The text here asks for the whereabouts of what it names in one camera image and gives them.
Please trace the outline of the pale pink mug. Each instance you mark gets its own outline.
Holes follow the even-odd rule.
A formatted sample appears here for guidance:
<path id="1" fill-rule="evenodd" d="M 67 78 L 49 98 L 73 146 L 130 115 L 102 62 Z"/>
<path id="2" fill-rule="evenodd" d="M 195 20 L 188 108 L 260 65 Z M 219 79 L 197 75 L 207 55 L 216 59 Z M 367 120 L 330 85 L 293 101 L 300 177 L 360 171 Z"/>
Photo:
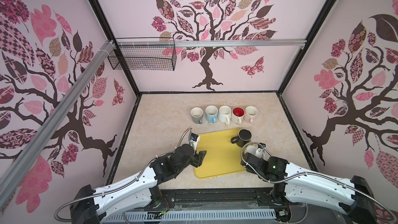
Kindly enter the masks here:
<path id="1" fill-rule="evenodd" d="M 244 120 L 248 123 L 253 123 L 255 117 L 258 115 L 259 111 L 254 106 L 248 106 L 245 108 Z"/>

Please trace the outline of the black mug white base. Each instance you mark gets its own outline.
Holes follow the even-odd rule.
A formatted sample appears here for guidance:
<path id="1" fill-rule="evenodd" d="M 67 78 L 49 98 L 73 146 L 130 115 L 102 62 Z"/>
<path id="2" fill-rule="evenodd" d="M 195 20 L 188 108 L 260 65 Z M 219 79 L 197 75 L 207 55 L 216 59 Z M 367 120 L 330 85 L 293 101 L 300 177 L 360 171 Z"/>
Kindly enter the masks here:
<path id="1" fill-rule="evenodd" d="M 258 147 L 256 145 L 248 145 L 244 151 L 244 154 L 247 154 L 247 153 L 252 154 L 257 157 L 259 154 Z"/>

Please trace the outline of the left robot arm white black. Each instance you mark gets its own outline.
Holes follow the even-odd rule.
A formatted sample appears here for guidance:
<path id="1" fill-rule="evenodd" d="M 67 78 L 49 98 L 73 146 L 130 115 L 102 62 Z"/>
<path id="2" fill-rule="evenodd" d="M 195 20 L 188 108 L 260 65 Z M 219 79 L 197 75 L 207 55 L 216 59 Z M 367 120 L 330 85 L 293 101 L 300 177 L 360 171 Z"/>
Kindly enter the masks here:
<path id="1" fill-rule="evenodd" d="M 183 144 L 174 152 L 155 158 L 143 170 L 108 186 L 82 187 L 69 207 L 72 223 L 102 224 L 131 209 L 158 205 L 159 185 L 175 179 L 185 168 L 200 167 L 207 152 Z"/>

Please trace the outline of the white mug red interior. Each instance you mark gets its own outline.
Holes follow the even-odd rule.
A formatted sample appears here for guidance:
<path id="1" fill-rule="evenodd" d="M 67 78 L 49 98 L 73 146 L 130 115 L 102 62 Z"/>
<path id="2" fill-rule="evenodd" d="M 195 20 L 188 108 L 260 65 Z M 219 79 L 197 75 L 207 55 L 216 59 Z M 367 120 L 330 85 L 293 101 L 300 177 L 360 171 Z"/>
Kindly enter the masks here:
<path id="1" fill-rule="evenodd" d="M 245 115 L 245 111 L 243 108 L 235 107 L 232 109 L 231 120 L 232 120 L 232 122 L 241 125 L 244 120 L 244 115 Z"/>

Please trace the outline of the white ribbed-base mug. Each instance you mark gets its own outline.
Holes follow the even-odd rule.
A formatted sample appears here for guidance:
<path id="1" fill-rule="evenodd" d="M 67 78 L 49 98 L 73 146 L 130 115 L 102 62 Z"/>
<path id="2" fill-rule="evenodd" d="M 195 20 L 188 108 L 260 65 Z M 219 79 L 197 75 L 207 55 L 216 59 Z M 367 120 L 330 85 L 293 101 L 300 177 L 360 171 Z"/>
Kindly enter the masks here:
<path id="1" fill-rule="evenodd" d="M 221 106 L 218 112 L 218 120 L 226 125 L 231 123 L 232 110 L 229 106 Z"/>

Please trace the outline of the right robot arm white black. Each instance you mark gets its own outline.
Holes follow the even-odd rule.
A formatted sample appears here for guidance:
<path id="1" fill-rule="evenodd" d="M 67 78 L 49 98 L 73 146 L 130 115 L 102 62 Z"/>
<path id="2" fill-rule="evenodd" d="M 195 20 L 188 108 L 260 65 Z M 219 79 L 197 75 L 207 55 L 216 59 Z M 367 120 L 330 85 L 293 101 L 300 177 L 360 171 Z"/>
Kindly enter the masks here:
<path id="1" fill-rule="evenodd" d="M 273 185 L 271 199 L 274 203 L 307 203 L 347 215 L 358 224 L 377 223 L 374 195 L 363 177 L 327 176 L 285 159 L 269 157 L 264 160 L 249 152 L 241 155 L 241 165 L 247 172 Z"/>

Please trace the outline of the all black mug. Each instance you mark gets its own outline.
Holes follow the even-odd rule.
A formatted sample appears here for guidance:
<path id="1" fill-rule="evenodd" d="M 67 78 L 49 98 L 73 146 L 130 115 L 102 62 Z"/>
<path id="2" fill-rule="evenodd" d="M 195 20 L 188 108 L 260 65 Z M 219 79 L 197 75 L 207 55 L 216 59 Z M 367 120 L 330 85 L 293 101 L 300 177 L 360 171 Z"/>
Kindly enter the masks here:
<path id="1" fill-rule="evenodd" d="M 230 142 L 236 144 L 238 147 L 243 147 L 251 141 L 252 133 L 247 129 L 240 129 L 238 135 L 231 138 Z"/>

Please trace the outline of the light blue mug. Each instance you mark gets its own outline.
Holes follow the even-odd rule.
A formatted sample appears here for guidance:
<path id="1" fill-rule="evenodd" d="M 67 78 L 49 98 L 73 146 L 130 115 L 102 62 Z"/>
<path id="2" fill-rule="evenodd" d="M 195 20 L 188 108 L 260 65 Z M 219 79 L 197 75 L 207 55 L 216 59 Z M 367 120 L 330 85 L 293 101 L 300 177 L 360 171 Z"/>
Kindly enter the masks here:
<path id="1" fill-rule="evenodd" d="M 206 120 L 209 123 L 216 123 L 218 117 L 218 108 L 216 106 L 210 105 L 205 109 Z"/>

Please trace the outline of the grey mug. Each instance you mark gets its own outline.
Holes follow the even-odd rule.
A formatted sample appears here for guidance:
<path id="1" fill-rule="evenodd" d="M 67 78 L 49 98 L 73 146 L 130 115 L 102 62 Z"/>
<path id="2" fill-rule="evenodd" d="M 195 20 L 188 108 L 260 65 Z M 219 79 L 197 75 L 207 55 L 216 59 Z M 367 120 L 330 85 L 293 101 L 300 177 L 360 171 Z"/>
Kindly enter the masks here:
<path id="1" fill-rule="evenodd" d="M 195 124 L 202 124 L 203 123 L 203 110 L 200 107 L 194 107 L 191 112 L 192 121 Z"/>

